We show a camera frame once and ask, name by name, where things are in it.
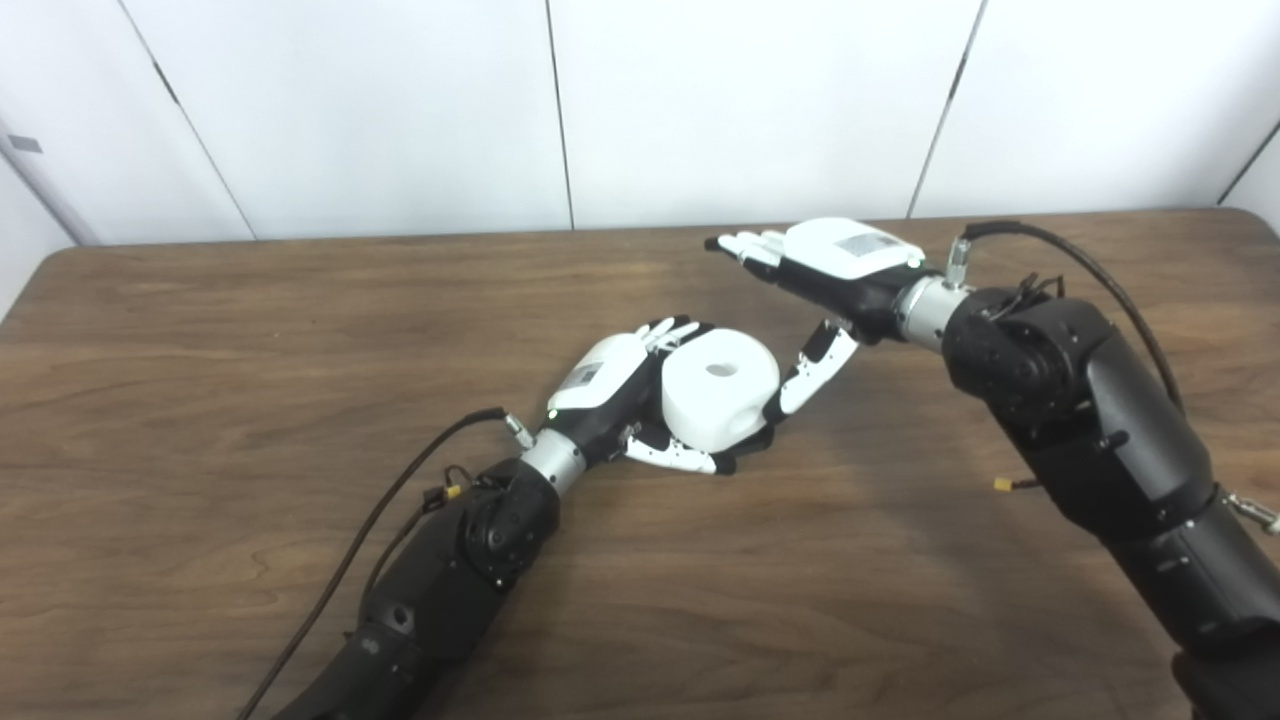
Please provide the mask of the black and white right hand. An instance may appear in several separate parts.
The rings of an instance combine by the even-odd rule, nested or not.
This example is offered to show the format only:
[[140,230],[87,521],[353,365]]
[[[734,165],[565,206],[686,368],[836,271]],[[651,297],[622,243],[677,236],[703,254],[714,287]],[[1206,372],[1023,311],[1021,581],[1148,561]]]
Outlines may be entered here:
[[765,402],[763,418],[769,427],[808,404],[863,345],[902,340],[896,304],[929,275],[918,246],[847,218],[712,236],[704,247],[827,314]]

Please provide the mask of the black and white left hand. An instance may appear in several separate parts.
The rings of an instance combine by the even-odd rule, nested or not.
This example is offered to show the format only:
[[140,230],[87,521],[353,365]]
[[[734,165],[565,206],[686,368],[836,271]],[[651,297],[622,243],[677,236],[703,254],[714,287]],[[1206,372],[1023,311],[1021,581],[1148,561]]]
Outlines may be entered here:
[[737,460],[731,452],[712,454],[676,439],[660,414],[666,361],[713,329],[677,315],[596,342],[548,400],[535,443],[562,447],[577,473],[626,457],[677,471],[733,475]]

